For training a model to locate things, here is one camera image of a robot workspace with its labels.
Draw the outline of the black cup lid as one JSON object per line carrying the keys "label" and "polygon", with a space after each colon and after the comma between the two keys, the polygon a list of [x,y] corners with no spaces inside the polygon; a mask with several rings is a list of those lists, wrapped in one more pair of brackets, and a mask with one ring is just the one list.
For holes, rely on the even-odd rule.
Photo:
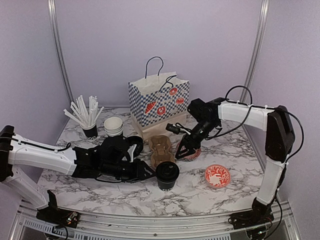
{"label": "black cup lid", "polygon": [[169,183],[177,180],[180,169],[176,163],[164,161],[156,167],[155,173],[158,180]]}

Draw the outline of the black paper coffee cup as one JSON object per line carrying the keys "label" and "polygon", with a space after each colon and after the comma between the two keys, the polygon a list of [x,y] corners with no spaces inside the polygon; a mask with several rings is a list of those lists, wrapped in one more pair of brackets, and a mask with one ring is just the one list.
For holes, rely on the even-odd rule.
{"label": "black paper coffee cup", "polygon": [[175,186],[176,181],[162,181],[160,179],[157,179],[157,184],[160,190],[162,191],[170,191],[173,189],[173,187]]}

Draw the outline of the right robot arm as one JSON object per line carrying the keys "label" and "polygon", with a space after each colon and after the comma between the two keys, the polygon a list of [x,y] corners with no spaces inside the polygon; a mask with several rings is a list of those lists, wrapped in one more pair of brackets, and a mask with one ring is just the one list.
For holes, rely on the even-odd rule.
{"label": "right robot arm", "polygon": [[[182,163],[182,176],[176,198],[166,210],[174,216],[196,216],[231,213],[251,206],[263,178],[265,136],[261,130],[246,126],[208,144],[208,153],[193,164]],[[227,166],[231,182],[214,189],[203,176],[205,164]]]}

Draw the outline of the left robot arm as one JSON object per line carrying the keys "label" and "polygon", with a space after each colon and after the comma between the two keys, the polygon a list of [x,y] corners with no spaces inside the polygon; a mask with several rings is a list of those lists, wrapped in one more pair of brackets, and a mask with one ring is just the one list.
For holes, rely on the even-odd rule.
{"label": "left robot arm", "polygon": [[55,195],[42,190],[20,168],[20,165],[53,170],[73,178],[94,179],[109,177],[111,183],[135,183],[153,178],[156,173],[139,159],[143,140],[138,136],[113,136],[92,148],[64,148],[43,144],[15,134],[6,125],[0,131],[0,181],[30,201],[53,223],[63,219]]}

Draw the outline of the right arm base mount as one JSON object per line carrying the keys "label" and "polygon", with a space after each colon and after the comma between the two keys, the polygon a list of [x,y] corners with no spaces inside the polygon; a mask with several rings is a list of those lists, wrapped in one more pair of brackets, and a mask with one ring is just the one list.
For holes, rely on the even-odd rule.
{"label": "right arm base mount", "polygon": [[247,210],[232,213],[229,216],[228,223],[233,226],[234,230],[238,230],[271,223],[274,219],[274,215],[270,211],[267,211],[265,215],[261,215],[253,210]]}

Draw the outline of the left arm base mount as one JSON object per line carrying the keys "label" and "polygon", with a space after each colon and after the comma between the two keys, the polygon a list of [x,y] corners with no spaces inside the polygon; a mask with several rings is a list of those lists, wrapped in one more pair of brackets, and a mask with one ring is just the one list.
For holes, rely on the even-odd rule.
{"label": "left arm base mount", "polygon": [[80,213],[59,208],[55,194],[50,190],[48,190],[47,193],[49,197],[48,206],[43,209],[38,209],[36,218],[60,226],[76,228],[79,222]]}

